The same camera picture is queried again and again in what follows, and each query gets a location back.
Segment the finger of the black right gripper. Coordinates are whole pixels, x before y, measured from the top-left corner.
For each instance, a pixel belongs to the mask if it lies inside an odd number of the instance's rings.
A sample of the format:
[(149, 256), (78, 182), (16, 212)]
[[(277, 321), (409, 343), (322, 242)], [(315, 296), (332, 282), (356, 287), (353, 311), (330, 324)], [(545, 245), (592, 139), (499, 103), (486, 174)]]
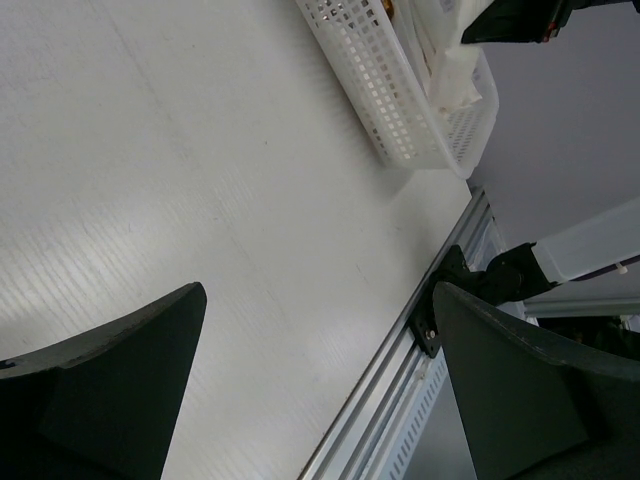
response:
[(564, 1), (492, 1), (465, 28), (461, 43), (544, 43), (561, 27), (564, 13)]

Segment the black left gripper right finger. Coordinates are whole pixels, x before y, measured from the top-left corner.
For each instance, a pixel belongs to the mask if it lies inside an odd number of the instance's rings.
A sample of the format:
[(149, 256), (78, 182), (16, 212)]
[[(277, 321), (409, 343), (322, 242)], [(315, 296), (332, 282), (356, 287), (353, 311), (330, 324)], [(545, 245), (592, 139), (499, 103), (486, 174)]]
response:
[(636, 479), (639, 363), (456, 292), (442, 349), (480, 479)]

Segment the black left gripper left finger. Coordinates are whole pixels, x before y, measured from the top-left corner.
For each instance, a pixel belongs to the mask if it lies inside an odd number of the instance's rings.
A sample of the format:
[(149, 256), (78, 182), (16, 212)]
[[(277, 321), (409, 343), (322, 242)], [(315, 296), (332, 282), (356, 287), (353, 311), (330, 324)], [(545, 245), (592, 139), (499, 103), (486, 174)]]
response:
[(2, 360), (2, 478), (160, 478), (206, 305), (203, 285), (193, 282)]

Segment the white paper napkin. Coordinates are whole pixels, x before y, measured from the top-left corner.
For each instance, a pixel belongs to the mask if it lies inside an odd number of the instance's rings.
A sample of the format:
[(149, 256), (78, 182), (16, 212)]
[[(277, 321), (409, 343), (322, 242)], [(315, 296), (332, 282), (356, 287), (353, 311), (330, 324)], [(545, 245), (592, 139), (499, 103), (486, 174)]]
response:
[(482, 99), (473, 81), (480, 52), (476, 46), (453, 46), (424, 53), (427, 97), (441, 113), (452, 114)]

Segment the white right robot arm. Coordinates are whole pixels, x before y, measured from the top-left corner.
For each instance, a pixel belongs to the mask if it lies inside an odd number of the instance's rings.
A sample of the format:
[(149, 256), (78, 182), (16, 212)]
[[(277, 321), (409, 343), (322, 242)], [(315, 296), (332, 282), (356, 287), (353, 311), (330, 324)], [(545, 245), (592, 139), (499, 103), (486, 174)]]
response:
[[(609, 1), (474, 1), (461, 15), (460, 42), (545, 43), (578, 10)], [(494, 306), (586, 281), (639, 261), (639, 200), (629, 200), (559, 233), (527, 242), (494, 257), (479, 272), (469, 270), (458, 247), (438, 268), (448, 281)]]

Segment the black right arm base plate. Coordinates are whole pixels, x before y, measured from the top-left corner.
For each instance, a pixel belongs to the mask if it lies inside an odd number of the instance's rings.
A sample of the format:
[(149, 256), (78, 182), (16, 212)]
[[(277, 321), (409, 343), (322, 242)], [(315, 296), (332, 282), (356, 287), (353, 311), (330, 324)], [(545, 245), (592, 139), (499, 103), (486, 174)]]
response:
[(434, 359), (441, 349), (441, 330), (449, 323), (446, 317), (455, 293), (473, 293), (477, 280), (459, 245), (451, 246), (427, 274), (407, 324), (416, 345), (429, 358)]

